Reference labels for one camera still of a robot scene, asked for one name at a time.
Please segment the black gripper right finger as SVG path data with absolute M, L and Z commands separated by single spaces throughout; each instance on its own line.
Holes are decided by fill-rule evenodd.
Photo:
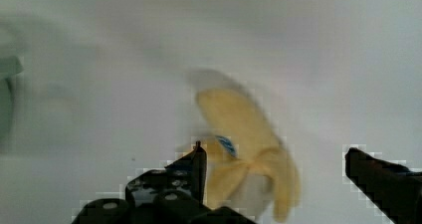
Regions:
M 421 224 L 421 173 L 352 147 L 345 175 L 394 224 Z

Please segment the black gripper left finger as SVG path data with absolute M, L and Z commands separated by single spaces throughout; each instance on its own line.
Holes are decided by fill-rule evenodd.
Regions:
M 203 204 L 206 161 L 196 142 L 188 154 L 131 180 L 122 199 L 86 204 L 72 224 L 256 224 L 229 207 Z

